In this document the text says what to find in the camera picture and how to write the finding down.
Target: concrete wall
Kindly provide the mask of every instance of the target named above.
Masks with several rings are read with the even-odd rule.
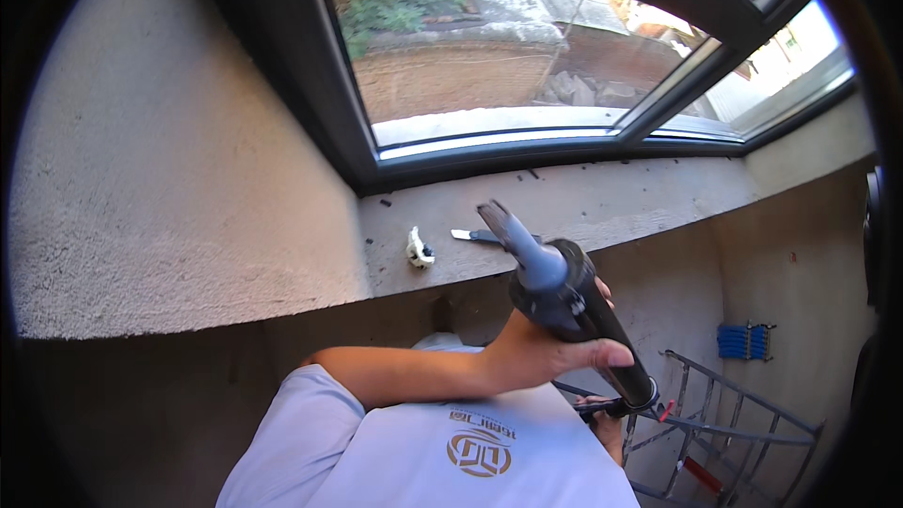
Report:
[[[79,0],[24,122],[9,232],[25,337],[369,296],[356,198],[211,0]]]
[[[872,149],[853,96],[745,159],[547,167],[357,201],[210,0],[79,0],[16,158],[19,330],[174,333],[439,287],[513,269],[508,255],[449,236],[480,227],[473,208],[489,198],[546,238],[595,251],[749,205]],[[404,257],[413,225],[437,250],[431,270]]]
[[[277,392],[260,324],[29,340],[51,439],[92,505],[212,506]]]
[[[846,415],[856,354],[872,328],[860,246],[866,167],[591,254],[663,400],[676,398],[680,384],[675,363],[658,354],[672,348],[723,369],[808,421],[827,418],[816,465],[824,458]],[[433,331],[431,314],[440,297],[451,302],[462,340],[485,344],[510,312],[507,283],[508,275],[500,274],[197,333],[26,341],[24,349],[53,435],[99,506],[209,506],[277,381],[304,357],[338,344],[409,346]],[[773,362],[718,359],[717,325],[747,319],[778,324]],[[564,379],[611,394],[595,373]],[[696,412],[704,393],[705,379],[691,378],[684,415]],[[719,398],[716,392],[713,404]],[[727,423],[732,407],[727,392],[718,423]],[[744,412],[742,427],[767,429],[769,420],[757,416],[754,405]],[[636,440],[660,429],[640,421]],[[673,433],[631,454],[628,476],[664,486],[680,441]],[[690,454],[705,461],[695,447]],[[787,447],[775,447],[761,470],[763,485],[779,492],[800,461]],[[683,473],[677,494],[686,497],[694,488],[695,480]],[[697,493],[711,500],[705,491]],[[754,501],[744,496],[738,505],[759,505]]]
[[[801,489],[812,482],[839,436],[849,413],[857,357],[876,327],[866,306],[863,268],[870,167],[868,162],[849,166],[713,220],[725,323],[777,324],[771,338],[774,360],[727,360],[723,374],[810,423],[826,421]],[[732,392],[722,400],[720,424],[729,423],[734,400]],[[748,404],[739,425],[767,431],[770,422],[769,414]],[[785,422],[778,430],[798,433]],[[729,452],[736,461],[745,450]],[[779,446],[768,455],[757,481],[784,492],[805,451]],[[744,498],[738,505],[760,505],[760,499]]]

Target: brick wall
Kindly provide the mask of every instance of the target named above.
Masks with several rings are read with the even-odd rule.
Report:
[[[567,41],[570,51],[562,52],[553,73],[585,73],[644,91],[661,83],[682,60],[665,42],[597,28],[574,26]]]
[[[454,42],[369,52],[351,63],[371,122],[529,105],[553,46]]]

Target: glass pane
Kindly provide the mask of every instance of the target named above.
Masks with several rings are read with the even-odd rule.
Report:
[[[662,130],[709,130],[751,137],[852,76],[842,43],[812,0],[761,48]],[[669,135],[656,131],[654,135]]]
[[[636,0],[333,0],[380,147],[607,127],[706,35]]]

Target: stone pile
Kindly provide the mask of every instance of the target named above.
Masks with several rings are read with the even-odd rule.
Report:
[[[601,106],[633,108],[649,91],[618,81],[597,80],[562,71],[546,79],[535,104],[546,106]]]

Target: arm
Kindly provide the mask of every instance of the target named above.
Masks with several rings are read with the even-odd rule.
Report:
[[[633,356],[609,339],[565,344],[515,310],[499,337],[479,354],[331,347],[303,365],[310,364],[322,366],[369,410],[400,402],[487,398],[584,367],[630,366]]]
[[[607,401],[604,396],[588,396],[577,397],[577,403],[585,402],[601,402]],[[593,422],[590,423],[590,429],[596,435],[596,438],[609,452],[611,458],[619,467],[624,467],[624,442],[621,438],[621,419],[612,418],[605,412],[596,412],[593,414]]]

